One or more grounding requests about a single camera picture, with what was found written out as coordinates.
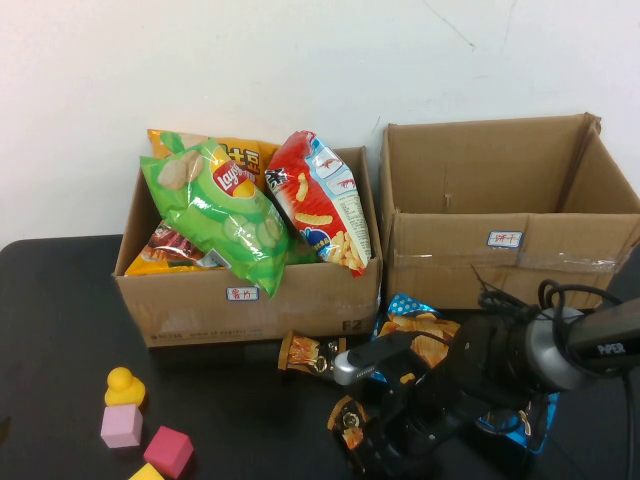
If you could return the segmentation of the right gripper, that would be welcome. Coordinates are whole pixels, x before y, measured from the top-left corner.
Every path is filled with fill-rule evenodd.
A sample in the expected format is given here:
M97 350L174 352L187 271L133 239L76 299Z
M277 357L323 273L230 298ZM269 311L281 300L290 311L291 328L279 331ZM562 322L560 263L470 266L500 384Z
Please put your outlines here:
M362 464L366 473L425 473L430 452L480 416L480 400L466 393L446 372L429 372L410 388L398 414L383 429L366 427Z

